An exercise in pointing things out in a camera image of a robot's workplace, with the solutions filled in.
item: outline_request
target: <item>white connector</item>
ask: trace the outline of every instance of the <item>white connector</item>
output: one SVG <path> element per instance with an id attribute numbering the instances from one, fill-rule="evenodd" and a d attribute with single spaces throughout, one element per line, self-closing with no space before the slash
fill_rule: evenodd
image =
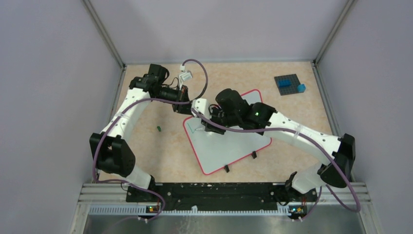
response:
<path id="1" fill-rule="evenodd" d="M 178 83 L 179 83 L 179 89 L 182 88 L 182 85 L 184 84 L 185 81 L 192 79 L 192 73 L 191 71 L 182 71 L 178 75 Z"/>
<path id="2" fill-rule="evenodd" d="M 192 76 L 191 71 L 184 71 L 184 72 L 179 73 L 178 77 L 179 77 L 183 82 L 185 82 L 185 81 L 187 81 L 187 80 L 192 79 L 193 76 Z"/>

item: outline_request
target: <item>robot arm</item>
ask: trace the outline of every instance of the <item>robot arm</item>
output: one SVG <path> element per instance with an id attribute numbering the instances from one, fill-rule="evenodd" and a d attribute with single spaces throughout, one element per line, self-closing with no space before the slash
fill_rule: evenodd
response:
<path id="1" fill-rule="evenodd" d="M 103 139 L 102 147 L 97 155 L 96 167 L 107 173 L 115 174 L 138 187 L 147 189 L 154 178 L 135 165 L 135 156 L 127 141 L 139 116 L 149 104 L 143 101 L 132 107 L 131 104 L 147 98 L 158 98 L 167 101 L 179 102 L 173 104 L 173 111 L 180 114 L 194 115 L 199 113 L 209 120 L 209 123 L 202 120 L 205 131 L 224 134 L 225 130 L 217 127 L 217 124 L 225 127 L 240 126 L 245 130 L 265 129 L 265 128 L 285 128 L 286 131 L 259 132 L 268 137 L 280 139 L 298 147 L 305 152 L 312 154 L 319 160 L 319 163 L 303 172 L 294 172 L 286 181 L 286 190 L 290 188 L 301 194 L 324 184 L 344 188 L 346 186 L 336 169 L 331 165 L 326 156 L 307 139 L 300 136 L 302 133 L 326 150 L 329 157 L 333 159 L 349 177 L 355 158 L 354 138 L 345 134 L 343 137 L 329 136 L 305 127 L 291 119 L 285 117 L 275 108 L 264 103 L 248 104 L 242 99 L 237 91 L 225 89 L 216 96 L 218 107 L 210 109 L 210 104 L 206 99 L 200 98 L 189 101 L 188 88 L 181 85 L 180 88 L 171 89 L 162 86 L 168 71 L 155 64 L 150 65 L 148 74 L 142 78 L 135 77 L 130 86 L 124 102 L 111 123 L 106 126 L 101 133 L 94 133 L 90 138 L 92 155 L 95 155 L 97 145 L 109 126 L 115 119 L 118 122 L 108 132 Z"/>
<path id="2" fill-rule="evenodd" d="M 326 155 L 303 135 L 323 148 L 347 178 L 350 176 L 355 159 L 355 139 L 351 135 L 337 137 L 315 131 L 287 118 L 264 103 L 248 104 L 237 91 L 231 89 L 221 91 L 215 100 L 219 106 L 213 107 L 212 110 L 209 109 L 210 104 L 206 99 L 197 99 L 192 104 L 193 114 L 203 119 L 202 124 L 206 131 L 224 134 L 226 130 L 216 124 L 225 127 L 239 126 L 245 130 L 284 129 L 284 131 L 265 131 L 258 134 L 283 140 L 319 160 L 319 163 L 305 171 L 294 172 L 285 184 L 287 190 L 293 188 L 304 194 L 325 184 L 339 188 L 346 187 L 343 178 Z"/>

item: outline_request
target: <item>gray wall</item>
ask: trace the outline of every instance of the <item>gray wall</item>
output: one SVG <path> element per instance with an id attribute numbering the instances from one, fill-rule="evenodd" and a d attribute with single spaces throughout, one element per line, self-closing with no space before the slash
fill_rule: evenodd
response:
<path id="1" fill-rule="evenodd" d="M 125 63 L 314 59 L 347 0 L 93 0 Z"/>
<path id="2" fill-rule="evenodd" d="M 411 233 L 413 1 L 358 1 L 320 69 L 386 233 Z"/>
<path id="3" fill-rule="evenodd" d="M 0 233 L 67 233 L 120 69 L 79 0 L 0 3 Z"/>

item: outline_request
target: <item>wooden table surface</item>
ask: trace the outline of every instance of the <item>wooden table surface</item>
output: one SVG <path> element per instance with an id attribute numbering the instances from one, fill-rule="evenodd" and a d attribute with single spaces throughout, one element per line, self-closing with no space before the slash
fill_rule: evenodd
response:
<path id="1" fill-rule="evenodd" d="M 179 72 L 179 64 L 163 64 L 170 71 L 166 83 Z M 327 115 L 310 62 L 205 63 L 209 76 L 203 98 L 215 103 L 215 96 L 225 88 L 240 94 L 260 90 L 264 103 L 303 125 L 331 134 Z M 118 107 L 126 96 L 130 81 L 148 72 L 149 65 L 128 65 Z M 205 76 L 196 63 L 187 63 L 194 76 L 185 83 L 189 98 L 202 90 Z M 275 76 L 297 74 L 307 87 L 301 94 L 280 96 Z M 128 145 L 136 156 L 136 164 L 155 177 L 156 182 L 285 182 L 294 171 L 303 170 L 317 160 L 311 155 L 274 139 L 270 146 L 230 165 L 230 172 L 219 170 L 204 175 L 188 141 L 182 122 L 188 116 L 174 113 L 169 104 L 150 103 L 138 120 Z M 100 178 L 111 178 L 102 173 Z"/>

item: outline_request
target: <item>cyan cube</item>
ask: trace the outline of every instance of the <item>cyan cube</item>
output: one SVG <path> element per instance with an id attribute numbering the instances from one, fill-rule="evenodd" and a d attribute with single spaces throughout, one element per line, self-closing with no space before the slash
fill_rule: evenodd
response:
<path id="1" fill-rule="evenodd" d="M 300 84 L 299 86 L 297 86 L 297 90 L 299 93 L 304 93 L 305 91 L 305 85 L 304 84 Z"/>

